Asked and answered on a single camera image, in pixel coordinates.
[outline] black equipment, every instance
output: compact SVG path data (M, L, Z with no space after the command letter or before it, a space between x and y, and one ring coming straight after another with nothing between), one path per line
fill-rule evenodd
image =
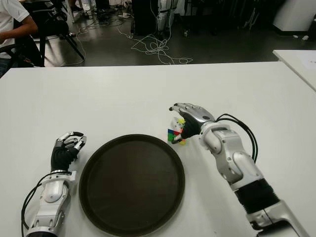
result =
M108 9L110 7L109 0L95 0L95 5L97 7L97 10L104 10Z
M316 40L316 15L311 23L311 26L308 30L309 40Z
M144 36L154 33L157 27L158 0L132 0L132 6L135 34Z

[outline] white table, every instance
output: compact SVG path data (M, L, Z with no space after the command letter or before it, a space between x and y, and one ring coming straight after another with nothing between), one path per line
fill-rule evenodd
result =
M229 112L247 123L258 140L259 168L316 236L316 94L282 62L11 69L0 79L1 235L20 236L22 202L49 171L58 136L69 130L87 135L71 166L80 175L90 156L113 138L143 133L166 140L176 116L168 108L175 102L202 105L216 117ZM250 152L245 133L232 128ZM197 138L173 148L185 169L184 199L177 214L148 236L255 236ZM74 189L60 237L104 236L83 213Z
M316 91L316 50L273 50L273 53Z

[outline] black robotic glove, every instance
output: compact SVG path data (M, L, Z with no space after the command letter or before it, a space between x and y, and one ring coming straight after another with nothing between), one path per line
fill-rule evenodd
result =
M59 137L51 154L51 172L68 171L69 165L77 158L77 154L85 143L86 136L81 132L67 132Z
M172 141L173 144L180 142L182 139L199 134L202 125L206 122L215 122L213 115L201 106L189 103L176 103L170 107L169 110L178 112L185 120L183 131L174 138L174 141Z

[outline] white cable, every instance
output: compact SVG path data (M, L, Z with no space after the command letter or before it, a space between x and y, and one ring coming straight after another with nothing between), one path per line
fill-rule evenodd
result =
M157 17L155 16L153 10L152 10L152 2L150 1L150 9L152 11L152 14L154 15L154 17L156 18L156 24L157 24L157 27L158 27L158 19ZM139 39L133 39L131 37L129 37L127 34L125 33L122 33L119 28L118 29L118 32L121 34L121 35L125 35L128 39L131 39L131 40L134 40L134 41L137 41L132 47L131 49L134 49L134 50L137 50L139 52L142 52L142 53L145 53L147 55L149 54L156 54L158 56L158 60L163 63L163 64L166 64L166 65L171 65L171 64L175 64L174 61L177 60L179 61L180 64L188 64L190 62L193 61L192 58L174 58L174 57L171 57L169 56L166 51L169 50L169 47L167 46L167 43L168 41L170 40L171 38L171 14L169 15L169 38L168 39L164 39L164 40L158 40L154 35L152 34L149 34L147 36L145 36L144 38L142 38L141 40ZM146 43L143 42L145 39L151 39L151 40L154 40L155 42L151 42L149 44L149 47L147 47ZM138 44L142 44L146 50L140 50L137 48L137 45ZM164 57L167 57L169 58L169 60L172 62L164 62L161 60L161 56L164 56Z
M78 42L80 43L81 49L82 49L82 51L84 52L84 57L83 57L84 59L82 59L82 60L81 60L80 62L78 62L78 63L64 64L64 65L62 65L61 67L71 66L71 65L78 65L78 64L80 64L80 63L82 63L82 62L85 61L85 58L86 58L86 56L87 56L87 53L86 53L86 51L84 50L83 45L82 45L82 42L79 40L78 35L87 34L87 33L88 33L87 29L96 29L97 26L99 26L99 27L102 27L102 26L111 26L111 25L101 25L99 22L96 23L97 21L98 21L98 20L95 20L95 21L93 21L92 23L90 23L89 25L83 26L83 27L79 28L78 32L76 33L76 39L77 39Z

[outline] round tray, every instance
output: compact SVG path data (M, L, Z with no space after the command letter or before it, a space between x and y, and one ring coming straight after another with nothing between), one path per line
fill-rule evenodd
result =
M116 236L142 236L177 210L185 177L176 152L148 135L126 135L99 148L79 184L81 206L98 228Z

